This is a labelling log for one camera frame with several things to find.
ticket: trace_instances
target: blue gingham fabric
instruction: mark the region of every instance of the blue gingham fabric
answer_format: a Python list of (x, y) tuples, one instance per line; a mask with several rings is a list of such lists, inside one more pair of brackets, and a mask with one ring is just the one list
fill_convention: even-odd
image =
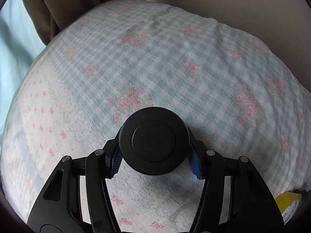
[[(4, 131), (3, 188), (26, 221), (63, 155), (102, 148), (133, 112), (160, 106), (208, 148), (249, 157), (274, 196), (309, 189), (310, 97), (250, 34), (165, 4), (107, 2), (62, 32), (21, 84)], [(159, 177), (123, 161), (107, 185), (130, 232), (189, 230), (203, 187), (187, 161)], [(81, 200), (88, 221), (83, 188)], [(226, 188), (222, 221), (228, 202)]]

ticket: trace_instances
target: black round lid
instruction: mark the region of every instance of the black round lid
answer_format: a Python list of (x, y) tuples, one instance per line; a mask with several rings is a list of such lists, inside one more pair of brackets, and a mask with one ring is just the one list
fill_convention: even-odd
[(174, 112), (148, 107), (123, 124), (119, 146), (124, 160), (136, 171), (163, 175), (179, 166), (189, 153), (189, 133)]

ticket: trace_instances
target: yellow object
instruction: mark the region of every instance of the yellow object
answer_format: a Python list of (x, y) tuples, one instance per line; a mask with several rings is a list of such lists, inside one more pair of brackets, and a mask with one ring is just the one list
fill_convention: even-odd
[(276, 204), (282, 213), (284, 224), (286, 224), (296, 212), (301, 202), (301, 198), (301, 194), (291, 192), (282, 193), (275, 198)]

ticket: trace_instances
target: pillow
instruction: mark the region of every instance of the pillow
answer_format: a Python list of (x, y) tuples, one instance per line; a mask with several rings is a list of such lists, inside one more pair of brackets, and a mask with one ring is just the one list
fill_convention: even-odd
[[(264, 43), (169, 5), (116, 0), (68, 27), (21, 84), (1, 154), (12, 207), (26, 221), (62, 156), (102, 148), (148, 106), (177, 113), (222, 156), (249, 157), (274, 196), (311, 187), (310, 93)], [(203, 182), (187, 161), (158, 177), (123, 161), (107, 185), (121, 230), (180, 232), (191, 226)]]

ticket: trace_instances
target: beige wall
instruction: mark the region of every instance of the beige wall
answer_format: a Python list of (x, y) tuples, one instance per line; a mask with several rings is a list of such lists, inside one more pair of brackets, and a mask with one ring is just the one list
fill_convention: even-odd
[(305, 0), (149, 0), (215, 18), (264, 41), (311, 91), (311, 9)]

